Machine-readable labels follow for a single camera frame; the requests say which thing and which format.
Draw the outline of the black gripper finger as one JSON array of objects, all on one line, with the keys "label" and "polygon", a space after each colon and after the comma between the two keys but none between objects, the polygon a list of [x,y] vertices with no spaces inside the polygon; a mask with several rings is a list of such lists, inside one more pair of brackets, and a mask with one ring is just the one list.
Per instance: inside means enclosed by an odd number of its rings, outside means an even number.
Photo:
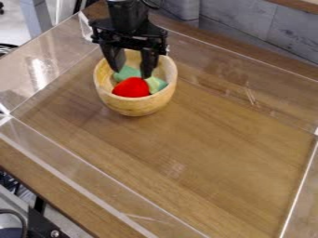
[{"label": "black gripper finger", "polygon": [[112,70],[118,73],[125,63],[124,49],[108,44],[101,44],[100,49]]},{"label": "black gripper finger", "polygon": [[140,56],[141,56],[140,62],[141,78],[146,79],[150,77],[150,73],[157,66],[159,49],[156,47],[144,47],[140,51]]}]

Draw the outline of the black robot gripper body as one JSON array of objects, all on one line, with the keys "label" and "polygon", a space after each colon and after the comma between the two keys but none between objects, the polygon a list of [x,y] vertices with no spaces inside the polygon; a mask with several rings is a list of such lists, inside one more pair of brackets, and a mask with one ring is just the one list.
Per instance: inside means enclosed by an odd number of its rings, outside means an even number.
[{"label": "black robot gripper body", "polygon": [[93,30],[92,41],[98,44],[105,56],[113,56],[121,49],[140,51],[153,49],[159,55],[168,53],[168,31],[145,20],[132,32],[118,31],[109,19],[88,21]]}]

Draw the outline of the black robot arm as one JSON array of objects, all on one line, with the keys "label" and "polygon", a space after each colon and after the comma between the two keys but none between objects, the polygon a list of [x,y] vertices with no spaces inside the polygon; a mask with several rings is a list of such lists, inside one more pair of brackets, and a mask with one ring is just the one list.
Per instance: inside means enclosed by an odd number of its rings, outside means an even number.
[{"label": "black robot arm", "polygon": [[168,31],[149,21],[149,10],[159,6],[148,0],[104,0],[109,11],[105,19],[90,20],[92,42],[98,44],[112,70],[125,64],[125,50],[140,52],[140,75],[150,77],[159,56],[168,53]]}]

